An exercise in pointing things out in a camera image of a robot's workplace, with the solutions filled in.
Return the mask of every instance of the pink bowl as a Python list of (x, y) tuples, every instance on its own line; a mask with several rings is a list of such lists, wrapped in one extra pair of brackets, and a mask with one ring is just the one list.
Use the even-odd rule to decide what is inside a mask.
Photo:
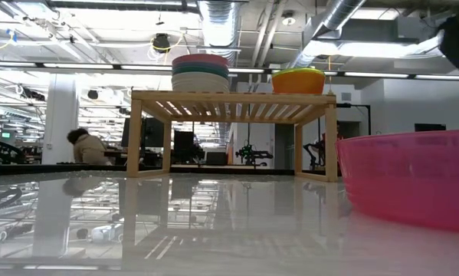
[(228, 66), (228, 60), (216, 54), (187, 54), (187, 55), (175, 58), (172, 62), (172, 66), (176, 66), (182, 62), (194, 62), (194, 61), (207, 62), (207, 63), (221, 65), (224, 67)]
[(459, 231), (459, 130), (364, 136), (336, 147), (360, 212)]

